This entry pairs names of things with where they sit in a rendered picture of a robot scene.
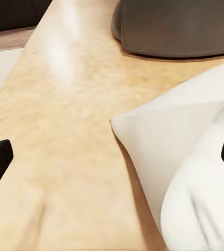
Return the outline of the paper coffee filter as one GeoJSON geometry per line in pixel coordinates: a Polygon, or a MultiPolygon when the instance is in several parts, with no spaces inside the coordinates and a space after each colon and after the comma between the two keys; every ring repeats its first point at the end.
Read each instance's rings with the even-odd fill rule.
{"type": "Polygon", "coordinates": [[[110,124],[169,251],[224,251],[224,63],[110,124]]]}

